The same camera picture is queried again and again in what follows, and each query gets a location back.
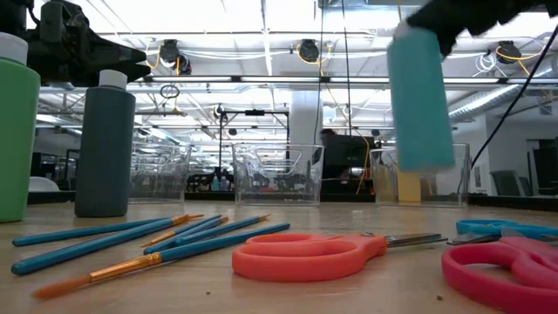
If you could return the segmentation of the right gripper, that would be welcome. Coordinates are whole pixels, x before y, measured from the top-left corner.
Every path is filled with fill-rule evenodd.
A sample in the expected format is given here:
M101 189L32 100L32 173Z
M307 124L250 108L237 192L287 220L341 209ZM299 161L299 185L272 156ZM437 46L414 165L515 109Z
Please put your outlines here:
M443 57L452 53L456 37L464 30L482 34L496 24L507 24L522 12L546 8L542 0L446 0L429 1L405 21L413 28L436 32Z

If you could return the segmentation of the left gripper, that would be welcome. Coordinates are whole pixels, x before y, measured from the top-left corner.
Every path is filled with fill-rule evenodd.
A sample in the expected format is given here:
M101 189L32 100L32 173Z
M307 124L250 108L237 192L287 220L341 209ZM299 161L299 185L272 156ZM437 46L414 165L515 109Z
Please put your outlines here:
M36 27L25 32L27 65L42 83L70 83L79 87L125 87L151 73L143 51L104 38L92 40L89 19L68 1L48 1L40 9ZM116 66L93 69L97 65Z

